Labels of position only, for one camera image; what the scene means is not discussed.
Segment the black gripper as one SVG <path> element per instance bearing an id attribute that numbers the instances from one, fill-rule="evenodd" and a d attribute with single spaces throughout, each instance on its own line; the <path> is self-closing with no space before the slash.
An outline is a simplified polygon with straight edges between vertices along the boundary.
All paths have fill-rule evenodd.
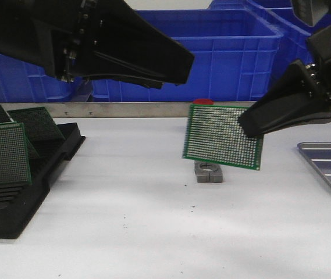
<path id="1" fill-rule="evenodd" d="M 311 27 L 331 14 L 331 1 L 291 1 L 291 6 L 295 16 Z M 307 45 L 323 85 L 301 60 L 294 60 L 270 90 L 239 116 L 246 136 L 331 121 L 331 25 L 308 37 Z"/>
<path id="2" fill-rule="evenodd" d="M 97 1 L 0 1 L 0 54 L 71 83 Z"/>

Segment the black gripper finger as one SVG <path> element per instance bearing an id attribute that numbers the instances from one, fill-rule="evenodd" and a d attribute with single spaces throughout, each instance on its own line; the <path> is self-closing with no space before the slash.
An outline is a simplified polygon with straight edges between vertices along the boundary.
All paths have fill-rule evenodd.
<path id="1" fill-rule="evenodd" d="M 74 74 L 89 80 L 109 79 L 145 88 L 161 89 L 164 83 L 163 74 L 131 68 L 75 68 Z"/>
<path id="2" fill-rule="evenodd" d="M 131 68 L 164 75 L 164 83 L 182 85 L 194 55 L 144 20 L 125 1 L 98 1 L 92 17 L 89 68 Z"/>

